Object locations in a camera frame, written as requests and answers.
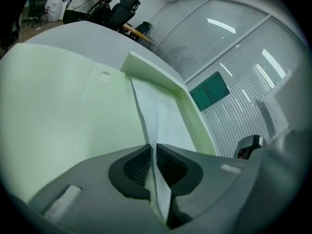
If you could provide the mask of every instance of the green sign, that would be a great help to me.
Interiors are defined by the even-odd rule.
[[[195,87],[190,94],[199,110],[203,111],[229,95],[230,91],[221,74],[215,72]]]

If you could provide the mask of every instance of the black pants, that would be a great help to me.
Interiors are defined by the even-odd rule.
[[[86,13],[74,11],[74,10],[65,10],[64,16],[63,16],[63,23],[68,24],[72,22],[78,21],[78,19],[83,19],[85,20],[86,18]]]

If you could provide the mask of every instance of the white table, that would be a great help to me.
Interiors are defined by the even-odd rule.
[[[66,49],[119,70],[129,52],[134,51],[185,84],[178,72],[142,45],[118,32],[88,21],[50,29],[30,38],[26,43]]]

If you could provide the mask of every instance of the white t-shirt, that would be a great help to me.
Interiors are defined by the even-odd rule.
[[[82,13],[88,13],[88,11],[98,2],[99,0],[72,0],[68,6],[69,10],[74,10]]]

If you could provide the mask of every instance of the wooden desk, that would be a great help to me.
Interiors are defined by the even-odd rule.
[[[125,24],[123,25],[123,27],[126,29],[126,30],[129,30],[131,31],[133,34],[135,34],[136,36],[148,41],[148,42],[152,42],[151,40],[149,40],[145,35],[143,35],[141,32],[139,32],[138,30],[136,30],[135,28]]]

